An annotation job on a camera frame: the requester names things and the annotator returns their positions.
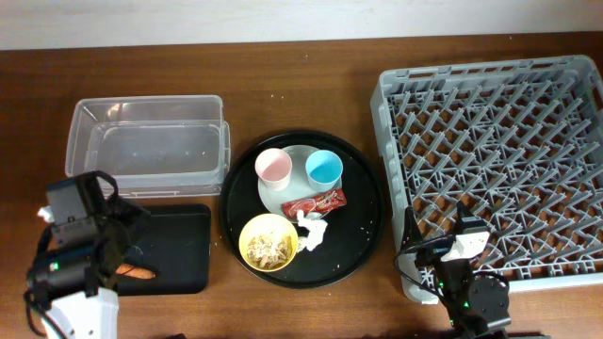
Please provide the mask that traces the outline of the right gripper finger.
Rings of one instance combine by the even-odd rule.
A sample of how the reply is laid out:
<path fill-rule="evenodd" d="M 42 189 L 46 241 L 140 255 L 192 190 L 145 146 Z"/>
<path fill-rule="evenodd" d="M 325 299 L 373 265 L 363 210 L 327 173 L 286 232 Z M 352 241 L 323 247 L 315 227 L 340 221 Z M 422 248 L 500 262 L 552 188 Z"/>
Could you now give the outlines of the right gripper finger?
<path fill-rule="evenodd" d="M 456 204 L 456 234 L 473 234 L 485 231 L 485 221 L 475 216 L 461 201 Z"/>
<path fill-rule="evenodd" d="M 416 222 L 416 215 L 412 206 L 404 211 L 404 230 L 402 236 L 402 249 L 412 252 L 414 247 L 423 241 L 423 235 Z"/>

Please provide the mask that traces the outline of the orange carrot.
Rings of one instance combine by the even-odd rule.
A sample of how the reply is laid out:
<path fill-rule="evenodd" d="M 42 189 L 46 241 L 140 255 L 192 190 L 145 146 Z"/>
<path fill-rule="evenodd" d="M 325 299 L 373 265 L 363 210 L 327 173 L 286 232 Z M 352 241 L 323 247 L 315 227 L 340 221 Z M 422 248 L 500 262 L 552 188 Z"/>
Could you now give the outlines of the orange carrot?
<path fill-rule="evenodd" d="M 124 277 L 138 280 L 151 280 L 155 277 L 155 274 L 152 270 L 138 266 L 132 266 L 129 264 L 121 264 L 117 268 L 116 273 Z"/>

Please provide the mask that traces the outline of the red snack wrapper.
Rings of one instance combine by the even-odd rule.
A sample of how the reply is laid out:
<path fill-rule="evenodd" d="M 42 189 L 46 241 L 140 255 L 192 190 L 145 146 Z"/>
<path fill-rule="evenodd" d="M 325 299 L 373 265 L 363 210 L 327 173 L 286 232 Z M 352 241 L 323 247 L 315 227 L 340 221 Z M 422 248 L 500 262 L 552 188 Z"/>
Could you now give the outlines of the red snack wrapper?
<path fill-rule="evenodd" d="M 345 206 L 347 198 L 342 188 L 335 188 L 320 193 L 315 197 L 285 202 L 281 205 L 282 211 L 287 218 L 295 218 L 299 211 L 305 215 L 308 213 L 326 214 L 334 209 Z"/>

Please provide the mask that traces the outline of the white tissue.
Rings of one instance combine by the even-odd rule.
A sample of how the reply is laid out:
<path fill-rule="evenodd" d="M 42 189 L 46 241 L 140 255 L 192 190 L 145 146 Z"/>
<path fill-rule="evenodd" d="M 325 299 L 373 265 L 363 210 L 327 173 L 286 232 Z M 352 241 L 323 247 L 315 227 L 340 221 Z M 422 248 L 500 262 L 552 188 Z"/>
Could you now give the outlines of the white tissue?
<path fill-rule="evenodd" d="M 322 243 L 328 222 L 322 218 L 321 213 L 308 212 L 305 214 L 302 210 L 297 212 L 297 221 L 300 227 L 308 230 L 307 236 L 299 237 L 297 252 L 313 251 Z"/>

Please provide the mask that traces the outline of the yellow bowl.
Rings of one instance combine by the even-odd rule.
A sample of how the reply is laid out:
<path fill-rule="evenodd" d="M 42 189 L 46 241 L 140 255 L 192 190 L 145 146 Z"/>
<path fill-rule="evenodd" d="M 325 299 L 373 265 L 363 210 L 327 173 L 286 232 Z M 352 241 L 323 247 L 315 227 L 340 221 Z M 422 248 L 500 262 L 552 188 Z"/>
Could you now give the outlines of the yellow bowl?
<path fill-rule="evenodd" d="M 286 235 L 291 238 L 292 255 L 283 266 L 275 269 L 264 270 L 256 268 L 248 259 L 246 254 L 248 244 L 252 238 L 259 235 L 270 235 L 276 238 Z M 296 256 L 298 240 L 299 238 L 297 230 L 288 219 L 275 214 L 263 214 L 252 218 L 243 227 L 238 239 L 238 248 L 244 262 L 253 269 L 261 272 L 274 272 L 288 266 L 293 261 Z"/>

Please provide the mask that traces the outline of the food scraps pile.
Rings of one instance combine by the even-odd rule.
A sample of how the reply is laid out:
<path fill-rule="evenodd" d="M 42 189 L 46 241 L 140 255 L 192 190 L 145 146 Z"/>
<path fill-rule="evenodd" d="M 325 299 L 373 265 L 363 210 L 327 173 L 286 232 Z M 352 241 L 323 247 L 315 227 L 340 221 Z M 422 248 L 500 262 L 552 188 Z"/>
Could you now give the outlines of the food scraps pile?
<path fill-rule="evenodd" d="M 251 239 L 246 249 L 248 259 L 259 269 L 270 270 L 283 266 L 292 255 L 291 238 L 259 235 Z"/>

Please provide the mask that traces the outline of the pink cup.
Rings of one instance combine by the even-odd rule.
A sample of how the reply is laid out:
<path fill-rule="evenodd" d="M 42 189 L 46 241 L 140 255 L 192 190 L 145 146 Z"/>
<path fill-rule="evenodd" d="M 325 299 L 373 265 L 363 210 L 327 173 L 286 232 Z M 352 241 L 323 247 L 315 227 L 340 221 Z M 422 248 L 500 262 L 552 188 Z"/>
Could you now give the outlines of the pink cup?
<path fill-rule="evenodd" d="M 255 159 L 254 169 L 260 181 L 271 190 L 281 191 L 290 183 L 293 163 L 282 149 L 269 148 Z"/>

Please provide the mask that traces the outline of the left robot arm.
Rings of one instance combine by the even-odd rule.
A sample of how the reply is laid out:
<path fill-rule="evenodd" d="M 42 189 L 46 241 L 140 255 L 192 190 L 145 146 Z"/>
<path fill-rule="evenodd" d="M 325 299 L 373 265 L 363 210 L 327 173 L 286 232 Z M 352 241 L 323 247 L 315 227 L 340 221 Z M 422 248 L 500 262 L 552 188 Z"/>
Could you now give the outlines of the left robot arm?
<path fill-rule="evenodd" d="M 150 217 L 94 170 L 50 184 L 38 213 L 46 226 L 26 273 L 25 313 L 46 338 L 114 338 L 117 281 Z"/>

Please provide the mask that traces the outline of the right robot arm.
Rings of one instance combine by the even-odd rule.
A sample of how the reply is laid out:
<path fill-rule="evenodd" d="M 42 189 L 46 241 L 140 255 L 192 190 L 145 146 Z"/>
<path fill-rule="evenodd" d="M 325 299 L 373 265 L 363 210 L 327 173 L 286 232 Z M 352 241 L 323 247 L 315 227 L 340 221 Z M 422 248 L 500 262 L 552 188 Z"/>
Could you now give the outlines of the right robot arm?
<path fill-rule="evenodd" d="M 488 243 L 490 232 L 486 221 L 458 202 L 453 231 L 426 239 L 411 206 L 404 215 L 404 233 L 395 258 L 413 254 L 415 267 L 434 269 L 436 285 L 430 288 L 422 284 L 396 263 L 400 276 L 441 301 L 451 327 L 460 338 L 506 338 L 505 328 L 511 324 L 510 283 L 500 274 L 475 271 L 470 263 L 484 252 Z"/>

